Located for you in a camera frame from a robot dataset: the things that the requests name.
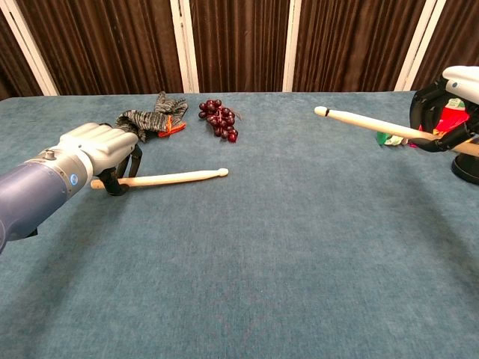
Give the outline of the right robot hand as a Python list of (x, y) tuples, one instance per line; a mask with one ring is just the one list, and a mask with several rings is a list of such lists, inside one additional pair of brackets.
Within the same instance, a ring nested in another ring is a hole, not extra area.
[(431, 153), (445, 152), (478, 134), (478, 68), (475, 66), (448, 67), (434, 83), (416, 91), (409, 110), (410, 126), (431, 133), (450, 99), (463, 101), (468, 120), (439, 139), (413, 138), (411, 142), (415, 146)]

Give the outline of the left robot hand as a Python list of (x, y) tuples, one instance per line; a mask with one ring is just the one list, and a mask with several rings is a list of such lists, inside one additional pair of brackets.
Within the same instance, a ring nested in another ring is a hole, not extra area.
[(112, 196), (121, 196), (128, 185), (121, 185), (126, 168), (129, 178), (136, 177), (141, 164), (142, 151), (138, 136), (108, 124), (86, 123), (65, 134), (58, 147), (87, 159), (88, 178), (96, 177)]

